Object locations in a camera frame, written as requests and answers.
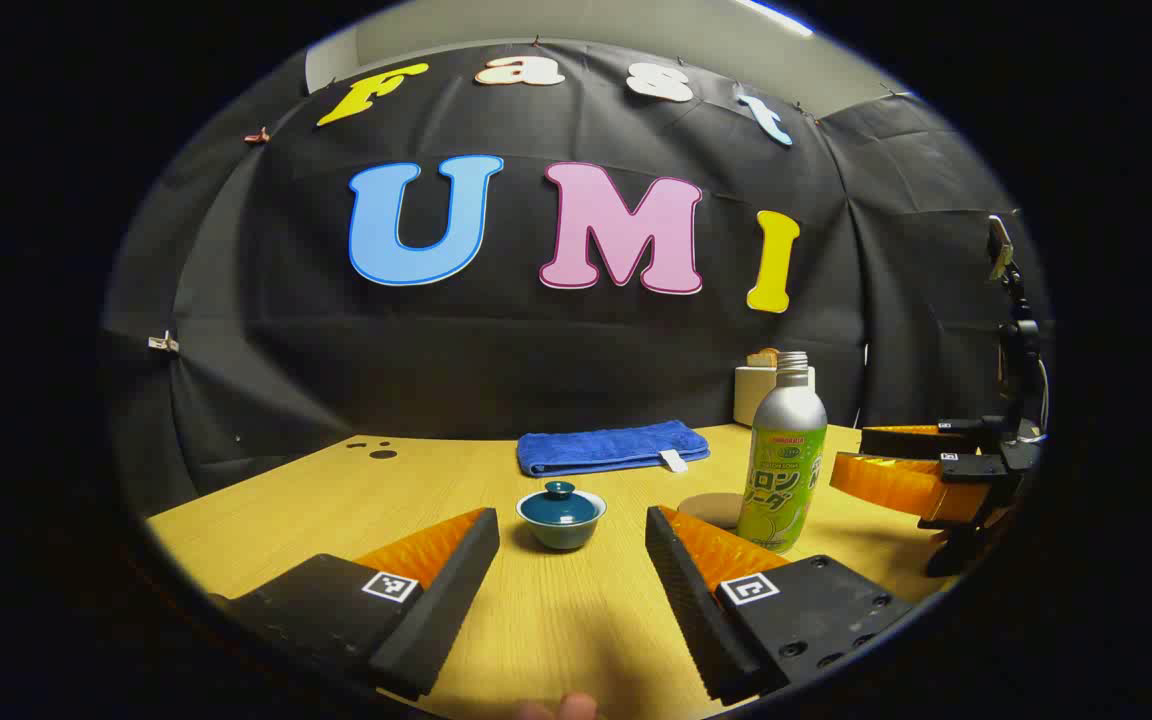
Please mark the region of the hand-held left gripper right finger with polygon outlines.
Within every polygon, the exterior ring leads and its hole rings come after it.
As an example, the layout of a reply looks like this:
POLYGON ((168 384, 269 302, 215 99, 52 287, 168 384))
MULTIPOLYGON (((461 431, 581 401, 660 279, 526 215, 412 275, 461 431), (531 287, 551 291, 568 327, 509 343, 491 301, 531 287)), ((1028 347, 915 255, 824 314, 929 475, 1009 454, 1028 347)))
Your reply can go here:
POLYGON ((710 698, 799 689, 914 605, 826 555, 788 561, 685 511, 646 511, 645 547, 710 698))

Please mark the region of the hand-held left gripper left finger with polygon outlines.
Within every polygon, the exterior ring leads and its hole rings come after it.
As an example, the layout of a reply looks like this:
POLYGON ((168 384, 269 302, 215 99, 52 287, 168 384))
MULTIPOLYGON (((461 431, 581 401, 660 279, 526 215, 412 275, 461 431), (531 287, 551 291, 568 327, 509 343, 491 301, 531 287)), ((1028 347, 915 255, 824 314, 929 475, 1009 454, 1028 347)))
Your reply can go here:
POLYGON ((316 553, 212 602, 316 670, 408 702, 431 692, 500 546, 480 507, 348 560, 316 553))

